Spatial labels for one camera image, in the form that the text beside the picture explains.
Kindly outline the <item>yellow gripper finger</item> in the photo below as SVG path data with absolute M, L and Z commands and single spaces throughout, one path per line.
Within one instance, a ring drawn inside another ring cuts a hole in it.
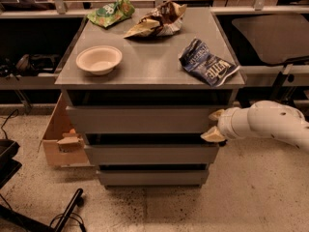
M 217 126 L 213 126 L 207 132 L 201 135 L 201 138 L 207 142 L 223 142 L 225 140 L 224 135 L 219 131 Z
M 216 110 L 209 115 L 209 119 L 212 121 L 217 121 L 223 112 L 224 112 L 224 109 Z

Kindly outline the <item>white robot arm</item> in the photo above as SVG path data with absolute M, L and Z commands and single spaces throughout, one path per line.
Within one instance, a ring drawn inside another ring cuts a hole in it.
M 247 108 L 219 109 L 209 118 L 217 125 L 201 135 L 207 142 L 272 138 L 309 151 L 309 123 L 303 113 L 276 101 L 257 101 Z

